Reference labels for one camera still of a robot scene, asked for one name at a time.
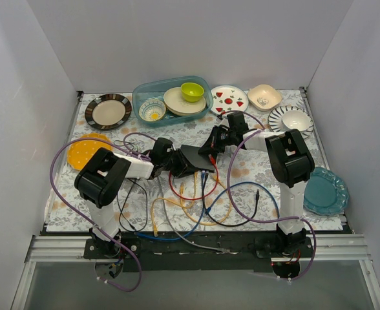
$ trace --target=clear plastic container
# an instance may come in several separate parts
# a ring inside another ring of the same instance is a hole
[[[193,82],[201,85],[204,88],[203,97],[206,99],[206,108],[200,113],[189,115],[189,116],[178,116],[170,111],[165,113],[165,116],[160,121],[145,121],[140,117],[138,111],[141,105],[148,99],[157,98],[164,102],[164,93],[170,88],[181,87],[183,83]],[[184,76],[175,79],[165,79],[163,81],[157,81],[152,83],[147,83],[140,85],[132,93],[132,109],[136,114],[138,121],[149,126],[149,127],[161,127],[183,123],[185,121],[193,121],[194,119],[204,117],[213,106],[213,97],[211,95],[211,90],[207,82],[198,76]]]

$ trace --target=yellow cable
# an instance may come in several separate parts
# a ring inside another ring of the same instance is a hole
[[[193,198],[196,197],[196,179],[197,179],[197,172],[195,172],[195,192],[193,194]],[[167,201],[169,203],[172,203],[173,205],[176,205],[177,207],[181,207],[183,208],[183,210],[186,210],[186,209],[190,209],[193,207],[193,205],[195,204],[195,200],[193,200],[189,206],[187,207],[184,207],[183,206],[183,203],[177,203],[176,201],[174,200],[171,200],[169,198],[163,198],[163,197],[157,197],[156,199],[153,200],[153,203],[151,204],[151,221],[153,223],[153,233],[154,233],[154,236],[157,237],[158,236],[158,229],[157,229],[157,224],[156,224],[156,220],[154,218],[154,204],[157,200],[164,200],[164,201]]]
[[[212,178],[216,181],[216,178],[217,176],[213,175]],[[195,191],[194,191],[194,194],[193,194],[193,197],[196,196],[196,179],[197,179],[197,172],[195,173]],[[223,189],[226,189],[226,187],[224,186],[224,184],[220,181],[218,181],[218,183],[220,184],[221,187],[223,187]],[[183,196],[183,192],[184,192],[184,184],[182,183],[181,186],[180,186],[180,195]],[[184,211],[184,214],[187,215],[187,217],[192,220],[193,222],[197,223],[198,220],[194,219],[186,209],[189,209],[188,207],[184,207],[183,206],[183,199],[180,198],[180,205],[181,207],[183,208],[183,211]],[[229,216],[230,214],[230,211],[231,211],[231,201],[229,200],[229,209],[227,210],[227,214],[220,220],[218,221],[219,223],[222,223],[226,220],[226,218]],[[205,226],[214,226],[214,225],[217,225],[216,223],[209,223],[209,222],[200,222],[199,225],[205,225]]]
[[[213,175],[212,178],[216,181],[216,178],[217,176]],[[195,172],[195,181],[194,181],[194,192],[193,192],[193,198],[196,197],[196,181],[197,181],[197,172]],[[220,181],[218,181],[218,183],[220,184],[221,187],[223,187],[223,189],[226,189],[226,186],[224,186],[224,184]],[[180,185],[180,195],[183,195],[183,192],[184,192],[184,184],[182,183]],[[193,222],[197,223],[198,220],[195,220],[187,211],[187,209],[190,209],[193,207],[193,205],[195,204],[195,200],[193,200],[190,205],[188,205],[187,207],[183,205],[183,199],[180,198],[180,203],[177,203],[176,201],[174,200],[171,200],[169,198],[163,198],[163,197],[157,197],[156,199],[153,200],[153,203],[151,204],[151,221],[153,223],[153,233],[154,233],[154,236],[157,237],[158,236],[158,229],[157,229],[157,224],[156,224],[156,220],[155,220],[155,217],[154,217],[154,204],[156,203],[157,200],[164,200],[166,202],[169,202],[169,203],[172,203],[173,205],[176,205],[178,207],[181,207],[185,213],[185,215],[187,215],[187,217],[192,220]],[[219,223],[222,223],[226,220],[226,218],[229,216],[230,214],[230,211],[231,211],[231,201],[229,201],[229,209],[227,210],[227,214],[220,220],[218,221]],[[199,225],[205,225],[205,226],[214,226],[214,225],[217,225],[216,223],[209,223],[209,222],[200,222]]]

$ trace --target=teal plate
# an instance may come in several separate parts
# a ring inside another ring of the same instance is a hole
[[[341,213],[350,195],[343,180],[330,170],[316,167],[305,189],[305,209],[319,215]]]

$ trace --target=yellow bowl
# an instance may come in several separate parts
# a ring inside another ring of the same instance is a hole
[[[182,85],[182,95],[188,102],[196,102],[202,99],[204,88],[196,83],[184,83]]]

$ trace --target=patterned table cover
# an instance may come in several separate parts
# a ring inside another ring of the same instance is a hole
[[[306,110],[306,105],[304,104],[301,93],[299,90],[280,90],[282,94],[282,102],[280,105],[291,105],[295,107],[300,107]],[[84,94],[80,107],[78,110],[78,115],[76,118],[76,125],[72,133],[72,140],[80,138],[84,134],[90,134],[91,132],[99,132],[92,127],[90,127],[84,118],[84,111],[86,106],[96,97],[102,94]],[[247,111],[248,113],[258,117],[266,128],[268,126],[268,112],[261,112],[257,110],[254,106],[249,105]],[[249,117],[246,117],[246,121],[250,128],[259,128],[255,121]],[[134,113],[118,129],[114,129],[104,134],[111,140],[122,140],[123,137],[130,132],[144,132],[152,137],[165,137],[173,138],[174,145],[179,147],[181,144],[189,144],[201,146],[208,138],[213,125],[219,123],[219,120],[211,112],[208,113],[204,118],[191,121],[189,123],[181,123],[178,125],[159,127],[159,128],[149,128],[142,125],[135,117]],[[144,151],[150,149],[153,142],[150,139],[144,138],[142,136],[131,136],[130,142],[135,143],[139,150]],[[324,162],[322,159],[321,150],[318,146],[315,134],[312,134],[308,139],[305,140],[306,144],[315,160],[315,165],[323,167]],[[229,166],[232,149],[229,148],[224,154],[218,157],[218,169],[220,179],[224,184],[226,184],[226,174],[227,168]],[[66,197],[66,199],[72,203],[76,208],[89,215],[88,208],[85,206],[85,202],[80,198],[78,191],[74,188],[74,180],[77,175],[77,171],[72,169],[72,167],[66,162],[63,165],[61,175],[58,180],[58,189]],[[269,158],[267,153],[258,152],[255,150],[241,150],[236,157],[233,164],[233,169],[231,171],[231,184],[239,183],[242,181],[254,181],[265,186],[276,198],[277,202],[280,203],[280,193],[277,181],[272,174],[271,167],[269,164]],[[163,185],[164,196],[173,200],[177,200],[177,197],[173,194],[168,185],[168,173],[163,172],[160,180]],[[193,197],[193,176],[188,176],[182,179],[176,179],[174,184],[177,190],[180,184],[184,182],[185,184],[185,196]],[[200,180],[197,180],[197,192],[196,195],[200,196]],[[206,190],[208,191],[213,186],[213,179],[209,178],[206,185]],[[140,180],[140,184],[146,189],[149,195],[149,210],[153,199],[159,196],[158,194],[158,183],[156,180]],[[120,203],[122,205],[127,191],[129,190],[131,182],[125,181],[121,190],[119,192]],[[238,203],[240,210],[244,214],[253,214],[255,206],[255,193],[256,186],[254,185],[241,185],[235,187],[232,193],[235,201]],[[206,198],[206,205],[210,206],[213,199],[219,194],[223,188],[220,186],[214,191],[214,195]],[[72,212],[59,198],[53,196],[53,203],[48,207],[49,219],[47,220],[47,231],[48,232],[87,232],[90,228],[90,223],[85,221],[81,216],[78,216],[75,212]],[[167,211],[169,218],[176,229],[180,231],[190,230],[194,223],[184,214],[183,210],[172,203],[167,202]],[[211,209],[211,215],[216,219],[221,219],[226,213],[229,206],[229,200],[226,194],[217,201],[216,205]],[[114,216],[118,220],[120,217],[120,212],[116,201],[113,203]],[[202,210],[200,201],[196,202],[193,208],[189,209],[189,213],[196,219],[199,218]],[[158,201],[155,204],[154,214],[156,223],[159,231],[172,231],[168,225],[164,210],[162,207],[162,201]],[[129,221],[135,226],[136,229],[143,227],[145,223],[145,196],[139,187],[134,187],[127,201],[123,215],[129,219]],[[277,217],[276,210],[272,204],[270,197],[263,191],[260,190],[260,201],[259,208],[257,211],[256,219],[270,220]],[[304,217],[312,224],[313,228],[316,230],[342,230],[341,220],[339,216],[319,216],[308,211],[304,211]],[[225,221],[226,224],[237,224],[243,222],[244,219],[237,214],[237,212],[232,209],[229,217]],[[121,217],[121,222],[126,228],[130,228],[128,223]],[[206,216],[204,216],[203,222],[210,222]],[[221,227],[219,225],[214,226],[204,226],[199,225],[198,231],[263,231],[263,230],[274,230],[275,224],[257,224],[249,222],[240,227]],[[149,221],[143,231],[152,231],[152,223],[149,214]]]

